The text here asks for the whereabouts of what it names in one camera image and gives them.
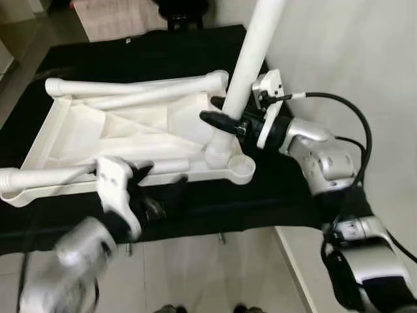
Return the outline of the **pale patterned mat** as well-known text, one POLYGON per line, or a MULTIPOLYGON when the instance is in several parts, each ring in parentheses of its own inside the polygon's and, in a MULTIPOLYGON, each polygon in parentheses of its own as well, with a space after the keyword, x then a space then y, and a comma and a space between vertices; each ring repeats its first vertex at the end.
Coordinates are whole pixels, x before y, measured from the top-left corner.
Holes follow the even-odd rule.
POLYGON ((90 42, 167 29, 151 0, 72 0, 70 4, 90 42))

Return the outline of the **grey robot foot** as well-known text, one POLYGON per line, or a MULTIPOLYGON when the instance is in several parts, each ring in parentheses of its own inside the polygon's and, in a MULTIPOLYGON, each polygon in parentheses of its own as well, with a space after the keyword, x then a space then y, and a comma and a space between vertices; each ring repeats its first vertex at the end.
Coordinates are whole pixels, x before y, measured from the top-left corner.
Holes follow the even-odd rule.
POLYGON ((154 313, 188 313, 188 311, 182 305, 166 304, 155 310, 154 313))
POLYGON ((258 306, 248 306, 248 305, 239 303, 235 305, 232 313, 266 313, 266 312, 258 306))

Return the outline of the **black stool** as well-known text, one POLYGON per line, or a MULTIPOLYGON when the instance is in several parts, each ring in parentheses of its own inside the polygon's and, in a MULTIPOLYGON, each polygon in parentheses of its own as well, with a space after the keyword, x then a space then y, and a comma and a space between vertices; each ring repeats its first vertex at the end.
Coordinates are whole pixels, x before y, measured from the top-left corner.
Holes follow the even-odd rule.
POLYGON ((169 32, 187 32, 205 28, 203 16, 198 15, 174 15, 164 18, 169 32))

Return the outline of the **white plastic children table top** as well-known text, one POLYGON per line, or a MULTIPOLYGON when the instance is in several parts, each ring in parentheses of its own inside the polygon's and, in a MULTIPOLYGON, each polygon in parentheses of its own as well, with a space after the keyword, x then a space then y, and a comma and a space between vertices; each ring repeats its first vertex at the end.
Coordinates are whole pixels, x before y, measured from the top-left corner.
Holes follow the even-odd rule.
MULTIPOLYGON (((224 91, 190 93, 182 97, 137 106, 99 110, 75 104, 75 100, 104 100, 112 96, 51 97, 51 107, 34 137, 26 158, 20 165, 0 165, 0 169, 49 169, 92 164, 99 157, 120 157, 130 162, 159 159, 188 159, 185 173, 148 175, 143 186, 172 184, 178 176, 190 181, 226 179, 236 185, 253 179, 256 164, 232 143, 232 154, 226 165, 211 168, 205 161, 206 146, 215 130, 199 117, 212 111, 213 96, 224 91)), ((17 192, 0 192, 0 200, 15 207, 29 205, 35 199, 96 190, 93 181, 17 192)))

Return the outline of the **black tablecloth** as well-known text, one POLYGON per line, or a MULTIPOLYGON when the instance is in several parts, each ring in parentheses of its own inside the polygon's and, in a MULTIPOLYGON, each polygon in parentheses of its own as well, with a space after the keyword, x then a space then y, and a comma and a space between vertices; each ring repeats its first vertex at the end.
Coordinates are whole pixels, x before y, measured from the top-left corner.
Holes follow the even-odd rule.
MULTIPOLYGON (((10 117, 0 127, 0 168, 18 167, 53 104, 47 77, 130 83, 232 72, 244 42, 242 25, 187 32, 152 31, 134 38, 54 46, 39 64, 10 117)), ((141 241, 242 231, 265 226, 320 228, 333 211, 321 209, 300 166, 287 156, 251 150, 257 169, 247 185, 208 180, 187 185, 166 218, 143 230, 141 241)), ((0 200, 0 256, 48 251, 78 222, 102 212, 95 193, 34 200, 13 207, 0 200)))

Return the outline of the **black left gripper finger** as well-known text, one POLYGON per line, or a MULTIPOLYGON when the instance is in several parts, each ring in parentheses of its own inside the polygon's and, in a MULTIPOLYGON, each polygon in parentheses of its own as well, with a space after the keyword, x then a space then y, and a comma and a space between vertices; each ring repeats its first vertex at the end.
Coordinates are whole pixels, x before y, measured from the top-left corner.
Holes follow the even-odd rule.
POLYGON ((178 176, 172 184, 165 185, 163 193, 158 197, 162 201, 182 201, 184 199, 187 187, 187 176, 178 176))
POLYGON ((131 190, 136 190, 139 188, 140 182, 154 169, 154 163, 131 163, 130 169, 130 188, 131 190))

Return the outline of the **grey robot right foot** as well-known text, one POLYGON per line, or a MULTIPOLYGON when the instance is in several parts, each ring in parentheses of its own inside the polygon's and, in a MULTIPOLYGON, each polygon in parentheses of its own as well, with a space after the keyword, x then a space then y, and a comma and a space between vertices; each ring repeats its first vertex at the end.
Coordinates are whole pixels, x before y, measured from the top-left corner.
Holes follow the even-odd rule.
POLYGON ((258 306, 248 306, 248 305, 239 303, 235 305, 232 313, 266 313, 266 312, 258 306))

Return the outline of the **grey robot left foot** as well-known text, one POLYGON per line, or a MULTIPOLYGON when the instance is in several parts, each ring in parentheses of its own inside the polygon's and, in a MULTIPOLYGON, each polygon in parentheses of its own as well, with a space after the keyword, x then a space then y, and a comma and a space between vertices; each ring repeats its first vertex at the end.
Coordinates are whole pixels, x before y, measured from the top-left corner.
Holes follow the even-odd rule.
POLYGON ((182 305, 166 304, 155 310, 154 313, 188 313, 188 311, 182 305))

